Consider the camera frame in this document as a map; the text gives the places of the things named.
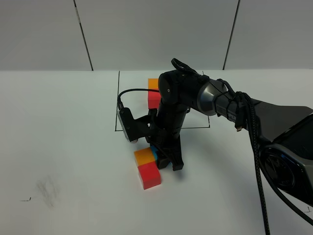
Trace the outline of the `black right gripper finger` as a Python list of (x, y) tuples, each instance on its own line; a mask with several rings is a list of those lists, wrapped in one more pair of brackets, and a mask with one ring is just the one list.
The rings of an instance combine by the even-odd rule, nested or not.
[(160, 150), (157, 147), (155, 147), (153, 144), (150, 144), (150, 149), (153, 153), (157, 153), (157, 152), (160, 153)]
[(167, 158), (161, 158), (159, 157), (156, 161), (157, 167), (158, 169), (164, 169), (166, 168), (169, 164), (171, 163), (170, 160), (168, 160)]

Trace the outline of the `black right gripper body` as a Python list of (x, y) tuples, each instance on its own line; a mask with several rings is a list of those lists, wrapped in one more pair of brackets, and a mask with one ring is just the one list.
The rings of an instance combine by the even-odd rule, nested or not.
[(171, 161), (173, 171), (181, 170), (184, 166), (180, 144), (181, 126), (162, 129), (155, 124), (155, 129), (156, 134), (146, 138), (147, 142), (157, 147)]

